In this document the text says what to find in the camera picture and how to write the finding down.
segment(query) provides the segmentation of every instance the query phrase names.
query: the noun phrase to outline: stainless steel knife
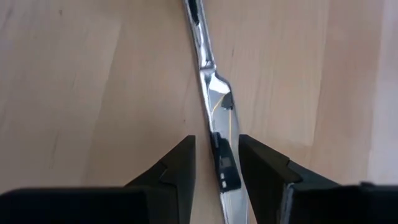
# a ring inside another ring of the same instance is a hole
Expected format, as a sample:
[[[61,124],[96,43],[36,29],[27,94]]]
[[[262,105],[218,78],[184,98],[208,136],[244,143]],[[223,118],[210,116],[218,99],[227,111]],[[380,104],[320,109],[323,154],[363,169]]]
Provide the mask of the stainless steel knife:
[[[231,85],[216,70],[202,0],[184,1],[198,59],[224,222],[246,224],[248,193],[239,163],[239,126]]]

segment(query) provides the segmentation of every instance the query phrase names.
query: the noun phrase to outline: wooden table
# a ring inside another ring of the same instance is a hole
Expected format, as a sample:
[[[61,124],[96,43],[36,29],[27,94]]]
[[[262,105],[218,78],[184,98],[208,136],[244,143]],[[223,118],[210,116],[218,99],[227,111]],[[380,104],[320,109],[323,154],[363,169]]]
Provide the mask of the wooden table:
[[[204,2],[242,132],[343,184],[398,182],[398,1]],[[0,191],[123,185],[195,134],[192,223],[221,223],[184,10],[1,1]]]

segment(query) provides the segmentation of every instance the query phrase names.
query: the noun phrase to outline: wooden surface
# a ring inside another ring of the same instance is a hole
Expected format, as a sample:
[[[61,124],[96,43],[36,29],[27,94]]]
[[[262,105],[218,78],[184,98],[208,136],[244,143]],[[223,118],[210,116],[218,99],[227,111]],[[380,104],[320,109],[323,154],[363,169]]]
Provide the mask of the wooden surface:
[[[398,183],[397,1],[204,2],[243,133]],[[182,0],[1,1],[0,192],[123,185],[195,134],[192,223],[221,223],[191,46]]]

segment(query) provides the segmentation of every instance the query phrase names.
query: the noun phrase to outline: wood grain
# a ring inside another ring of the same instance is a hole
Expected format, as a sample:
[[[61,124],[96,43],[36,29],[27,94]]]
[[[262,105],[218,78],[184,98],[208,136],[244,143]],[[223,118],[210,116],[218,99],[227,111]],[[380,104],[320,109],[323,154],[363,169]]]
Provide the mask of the wood grain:
[[[395,0],[204,3],[243,133],[398,183]],[[181,0],[1,1],[0,192],[123,185],[195,134],[192,223],[221,223],[193,53]]]

